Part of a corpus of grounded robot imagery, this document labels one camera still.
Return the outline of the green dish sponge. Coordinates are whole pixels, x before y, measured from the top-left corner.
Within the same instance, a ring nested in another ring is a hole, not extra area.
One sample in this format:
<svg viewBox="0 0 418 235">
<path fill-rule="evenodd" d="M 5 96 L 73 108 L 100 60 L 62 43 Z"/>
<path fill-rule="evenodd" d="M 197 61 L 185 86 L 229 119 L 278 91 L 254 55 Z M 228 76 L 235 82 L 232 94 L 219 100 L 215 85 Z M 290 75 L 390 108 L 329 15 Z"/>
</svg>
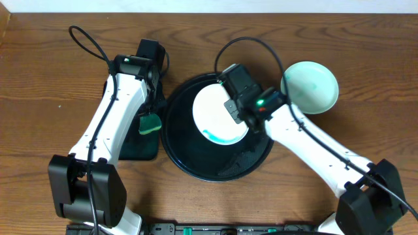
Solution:
<svg viewBox="0 0 418 235">
<path fill-rule="evenodd" d="M 148 114 L 140 117 L 139 134 L 146 135 L 158 131 L 162 127 L 162 122 L 157 114 Z"/>
</svg>

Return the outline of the white plate back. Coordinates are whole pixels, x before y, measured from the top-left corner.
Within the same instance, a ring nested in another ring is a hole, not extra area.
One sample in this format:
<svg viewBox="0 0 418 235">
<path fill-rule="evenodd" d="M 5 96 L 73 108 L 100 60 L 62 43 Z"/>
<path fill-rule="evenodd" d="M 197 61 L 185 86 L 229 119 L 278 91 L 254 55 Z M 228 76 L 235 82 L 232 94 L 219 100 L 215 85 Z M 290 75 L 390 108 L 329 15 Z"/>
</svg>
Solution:
<svg viewBox="0 0 418 235">
<path fill-rule="evenodd" d="M 229 99 L 221 84 L 210 84 L 197 93 L 192 107 L 193 121 L 199 132 L 209 141 L 224 146 L 241 141 L 249 131 L 244 122 L 236 124 L 224 107 Z"/>
</svg>

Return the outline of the white plate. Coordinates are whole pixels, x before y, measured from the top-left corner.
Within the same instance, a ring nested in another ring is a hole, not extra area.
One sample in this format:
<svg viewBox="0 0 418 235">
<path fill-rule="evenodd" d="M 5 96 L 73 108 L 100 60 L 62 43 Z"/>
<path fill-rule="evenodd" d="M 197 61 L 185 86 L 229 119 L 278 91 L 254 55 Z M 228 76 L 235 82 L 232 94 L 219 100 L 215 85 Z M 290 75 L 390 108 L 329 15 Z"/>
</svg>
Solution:
<svg viewBox="0 0 418 235">
<path fill-rule="evenodd" d="M 197 93 L 192 107 L 193 121 L 199 132 L 209 141 L 224 146 L 241 141 L 249 131 L 244 122 L 236 124 L 224 107 L 229 99 L 221 84 L 210 84 Z"/>
<path fill-rule="evenodd" d="M 286 94 L 284 81 L 287 83 L 291 102 L 305 114 L 324 113 L 338 100 L 337 79 L 322 64 L 301 61 L 286 69 L 280 84 L 281 92 Z"/>
</svg>

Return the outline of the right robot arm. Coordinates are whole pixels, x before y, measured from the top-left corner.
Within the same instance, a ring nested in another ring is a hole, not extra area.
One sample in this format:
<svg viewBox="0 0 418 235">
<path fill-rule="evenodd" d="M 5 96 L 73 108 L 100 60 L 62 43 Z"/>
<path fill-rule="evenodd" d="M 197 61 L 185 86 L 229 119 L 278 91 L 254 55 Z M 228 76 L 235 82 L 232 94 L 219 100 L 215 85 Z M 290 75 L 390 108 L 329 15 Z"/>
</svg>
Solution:
<svg viewBox="0 0 418 235">
<path fill-rule="evenodd" d="M 312 61 L 291 65 L 280 90 L 262 90 L 241 64 L 225 69 L 219 82 L 236 109 L 234 117 L 292 151 L 334 192 L 337 210 L 316 228 L 318 234 L 386 234 L 407 212 L 416 213 L 393 164 L 385 159 L 374 164 L 357 155 L 299 108 L 308 105 L 317 114 L 335 104 L 338 83 L 325 66 Z"/>
</svg>

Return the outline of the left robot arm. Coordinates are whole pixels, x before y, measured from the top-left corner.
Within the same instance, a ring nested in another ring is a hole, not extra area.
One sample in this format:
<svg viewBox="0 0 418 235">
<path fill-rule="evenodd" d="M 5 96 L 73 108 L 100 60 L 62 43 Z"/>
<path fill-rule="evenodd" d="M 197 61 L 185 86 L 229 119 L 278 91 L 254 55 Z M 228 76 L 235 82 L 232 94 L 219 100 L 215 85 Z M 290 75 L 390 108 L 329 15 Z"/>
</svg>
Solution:
<svg viewBox="0 0 418 235">
<path fill-rule="evenodd" d="M 139 234 L 142 218 L 127 206 L 116 170 L 123 141 L 135 117 L 161 107 L 161 70 L 166 51 L 155 40 L 140 41 L 135 55 L 114 58 L 101 103 L 67 156 L 54 155 L 48 176 L 58 216 L 97 225 L 105 234 Z"/>
</svg>

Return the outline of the rectangular black sponge tray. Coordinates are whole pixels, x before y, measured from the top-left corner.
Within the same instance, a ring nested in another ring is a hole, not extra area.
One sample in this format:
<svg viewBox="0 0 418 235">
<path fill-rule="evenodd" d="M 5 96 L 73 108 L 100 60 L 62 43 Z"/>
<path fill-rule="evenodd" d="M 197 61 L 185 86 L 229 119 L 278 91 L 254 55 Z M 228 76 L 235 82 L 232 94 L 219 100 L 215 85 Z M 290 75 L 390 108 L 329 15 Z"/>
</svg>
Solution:
<svg viewBox="0 0 418 235">
<path fill-rule="evenodd" d="M 151 161 L 159 150 L 159 130 L 150 134 L 139 134 L 140 117 L 135 114 L 120 152 L 120 160 Z"/>
</svg>

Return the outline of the round black tray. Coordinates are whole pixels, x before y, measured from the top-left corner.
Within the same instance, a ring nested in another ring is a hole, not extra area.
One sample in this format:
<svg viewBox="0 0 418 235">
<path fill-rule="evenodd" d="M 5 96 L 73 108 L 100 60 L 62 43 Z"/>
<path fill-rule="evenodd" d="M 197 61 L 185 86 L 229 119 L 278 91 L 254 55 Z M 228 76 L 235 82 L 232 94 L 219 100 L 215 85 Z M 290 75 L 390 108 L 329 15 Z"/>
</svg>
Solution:
<svg viewBox="0 0 418 235">
<path fill-rule="evenodd" d="M 233 181 L 259 167 L 274 141 L 265 133 L 253 132 L 229 146 L 207 140 L 193 121 L 192 106 L 197 93 L 214 83 L 215 74 L 202 74 L 173 91 L 163 112 L 161 141 L 172 162 L 190 176 L 211 182 Z"/>
</svg>

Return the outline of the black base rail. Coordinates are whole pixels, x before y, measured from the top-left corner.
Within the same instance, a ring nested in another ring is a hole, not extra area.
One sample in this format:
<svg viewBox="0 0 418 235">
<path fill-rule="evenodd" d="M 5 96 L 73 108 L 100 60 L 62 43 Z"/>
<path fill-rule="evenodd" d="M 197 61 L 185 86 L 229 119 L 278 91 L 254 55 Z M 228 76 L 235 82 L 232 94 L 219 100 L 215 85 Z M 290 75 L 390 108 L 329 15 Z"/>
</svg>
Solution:
<svg viewBox="0 0 418 235">
<path fill-rule="evenodd" d="M 272 235 L 272 234 L 321 234 L 310 225 L 264 226 L 198 226 L 156 223 L 145 225 L 140 235 Z"/>
</svg>

